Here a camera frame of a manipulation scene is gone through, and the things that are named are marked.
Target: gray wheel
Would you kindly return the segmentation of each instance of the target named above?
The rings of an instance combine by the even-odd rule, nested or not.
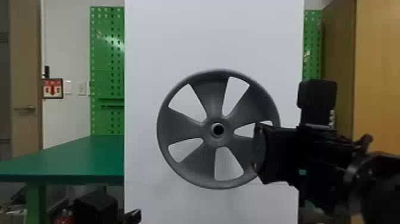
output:
[[[240,79],[249,87],[232,112],[224,116],[222,108],[229,77]],[[169,107],[175,94],[187,84],[193,88],[207,114],[203,122],[191,119]],[[252,138],[236,135],[234,131],[239,127],[265,120],[280,126],[278,111],[272,97],[260,84],[234,71],[205,71],[183,79],[166,96],[158,114],[158,144],[167,163],[186,181],[209,189],[234,188],[257,177],[251,164]],[[202,138],[203,143],[182,161],[177,162],[171,156],[168,146],[193,138]],[[227,147],[232,152],[243,168],[242,176],[226,181],[215,179],[215,152],[220,147]]]

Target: white backdrop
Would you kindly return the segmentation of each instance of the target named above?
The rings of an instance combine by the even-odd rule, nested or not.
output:
[[[184,77],[231,69],[268,90],[282,126],[296,126],[304,1],[125,5],[125,210],[141,208],[143,223],[151,224],[296,223],[297,191],[285,184],[213,191],[181,179],[160,153],[156,122],[164,97]]]

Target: table leg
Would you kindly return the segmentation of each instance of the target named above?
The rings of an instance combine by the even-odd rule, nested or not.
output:
[[[28,210],[27,224],[46,223],[46,187],[27,185],[26,209]]]

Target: red sign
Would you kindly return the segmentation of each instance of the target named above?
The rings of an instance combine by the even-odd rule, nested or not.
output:
[[[62,99],[63,97],[63,79],[43,79],[44,99]]]

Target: door handle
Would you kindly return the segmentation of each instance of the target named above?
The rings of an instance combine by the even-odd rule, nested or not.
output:
[[[14,110],[31,112],[31,111],[35,111],[36,107],[32,106],[32,105],[28,105],[27,107],[16,107],[16,108],[14,108]]]

